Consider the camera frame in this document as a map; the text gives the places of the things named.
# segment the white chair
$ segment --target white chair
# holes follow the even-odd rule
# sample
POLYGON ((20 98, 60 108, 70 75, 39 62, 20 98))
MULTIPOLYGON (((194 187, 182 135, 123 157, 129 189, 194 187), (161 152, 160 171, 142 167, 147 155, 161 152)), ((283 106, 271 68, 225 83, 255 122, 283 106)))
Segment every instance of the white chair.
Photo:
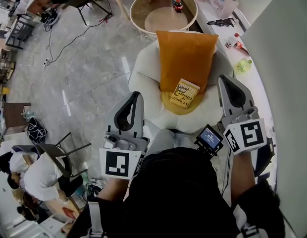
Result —
POLYGON ((160 98, 161 67, 158 40, 140 51, 129 79, 129 90, 138 91, 144 98, 145 118, 158 128, 177 129, 194 133, 207 124, 217 124, 223 115, 219 104, 217 80, 221 74, 232 76, 232 66, 226 55, 217 49, 214 53, 207 88, 200 105, 187 115, 178 116, 167 110, 160 98))

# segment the yellow book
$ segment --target yellow book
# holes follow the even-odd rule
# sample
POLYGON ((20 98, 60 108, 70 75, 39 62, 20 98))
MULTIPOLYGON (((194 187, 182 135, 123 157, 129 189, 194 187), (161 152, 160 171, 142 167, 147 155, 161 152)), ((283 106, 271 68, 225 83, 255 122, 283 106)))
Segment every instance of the yellow book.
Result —
POLYGON ((199 86, 181 78, 170 98, 170 102, 186 109, 196 97, 199 90, 199 86))

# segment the tiled floor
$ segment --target tiled floor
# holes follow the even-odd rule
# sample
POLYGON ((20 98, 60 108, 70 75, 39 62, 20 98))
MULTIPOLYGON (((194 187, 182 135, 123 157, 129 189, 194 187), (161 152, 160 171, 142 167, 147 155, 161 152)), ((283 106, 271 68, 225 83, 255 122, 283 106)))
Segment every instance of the tiled floor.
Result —
MULTIPOLYGON (((129 9, 133 1, 123 3, 129 9)), ((100 3, 107 8, 105 0, 100 3)), ((136 57, 152 42, 124 19, 114 0, 110 5, 114 16, 108 23, 90 28, 48 67, 43 63, 50 57, 46 50, 50 32, 38 25, 24 50, 18 52, 16 70, 8 86, 9 102, 31 102, 31 110, 49 132, 47 142, 56 143, 71 132, 72 137, 63 145, 66 149, 92 143, 71 157, 76 168, 87 166, 91 177, 101 176, 98 148, 103 147, 105 114, 129 93, 128 78, 136 57)), ((82 10, 90 25, 105 17, 99 8, 94 10, 82 10)), ((86 29, 77 9, 68 7, 62 12, 51 32, 53 58, 86 29)), ((220 187, 226 156, 227 153, 221 154, 212 161, 220 187)))

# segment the small display screen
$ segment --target small display screen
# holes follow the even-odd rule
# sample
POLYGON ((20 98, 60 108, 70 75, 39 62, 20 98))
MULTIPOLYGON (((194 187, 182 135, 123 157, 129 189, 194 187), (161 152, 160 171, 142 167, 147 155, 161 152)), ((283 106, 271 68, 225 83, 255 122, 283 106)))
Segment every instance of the small display screen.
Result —
POLYGON ((203 139, 212 149, 214 149, 222 141, 218 138, 209 128, 205 128, 200 134, 200 138, 203 139))

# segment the round table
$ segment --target round table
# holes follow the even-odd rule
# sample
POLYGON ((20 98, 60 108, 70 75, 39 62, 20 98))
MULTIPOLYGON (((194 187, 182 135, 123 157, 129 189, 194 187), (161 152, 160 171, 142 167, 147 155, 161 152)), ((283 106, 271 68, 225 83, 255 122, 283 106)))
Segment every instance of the round table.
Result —
POLYGON ((135 0, 130 8, 133 24, 142 32, 156 35, 156 30, 185 30, 196 20, 198 7, 194 0, 181 0, 177 13, 172 0, 135 0))

